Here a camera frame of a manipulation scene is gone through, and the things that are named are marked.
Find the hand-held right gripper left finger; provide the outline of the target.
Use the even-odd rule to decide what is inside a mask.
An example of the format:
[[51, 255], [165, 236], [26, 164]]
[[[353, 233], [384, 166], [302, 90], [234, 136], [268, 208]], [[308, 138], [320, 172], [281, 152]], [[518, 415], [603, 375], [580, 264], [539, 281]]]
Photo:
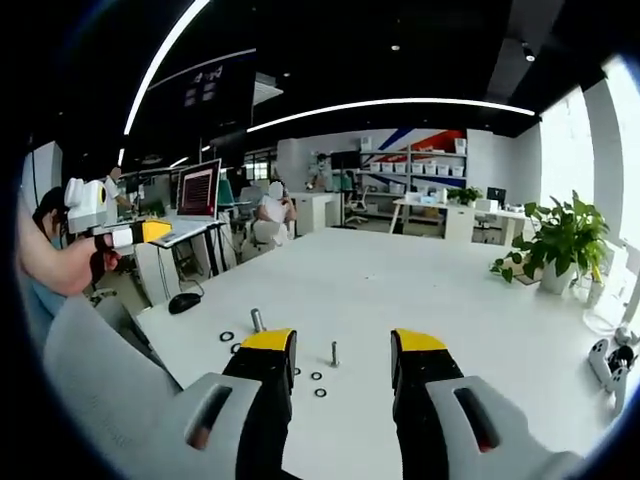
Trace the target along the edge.
[[223, 372], [184, 390], [186, 445], [178, 479], [291, 479], [283, 467], [292, 419], [297, 332], [265, 330], [244, 340]]

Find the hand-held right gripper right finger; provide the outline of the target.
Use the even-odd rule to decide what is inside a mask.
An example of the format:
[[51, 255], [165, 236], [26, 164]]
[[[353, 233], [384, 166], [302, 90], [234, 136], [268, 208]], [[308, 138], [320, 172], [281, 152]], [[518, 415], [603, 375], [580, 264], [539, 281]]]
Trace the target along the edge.
[[582, 457], [545, 448], [525, 414], [466, 376], [428, 334], [391, 332], [392, 417], [405, 479], [573, 479]]

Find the person's left hand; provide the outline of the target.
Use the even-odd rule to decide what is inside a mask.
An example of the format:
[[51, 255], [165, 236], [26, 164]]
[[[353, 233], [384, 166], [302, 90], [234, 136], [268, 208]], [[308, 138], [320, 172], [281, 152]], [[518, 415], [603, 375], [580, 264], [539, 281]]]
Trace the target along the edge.
[[121, 259], [121, 255], [113, 250], [96, 251], [90, 258], [91, 285], [95, 287], [106, 272], [114, 271]]

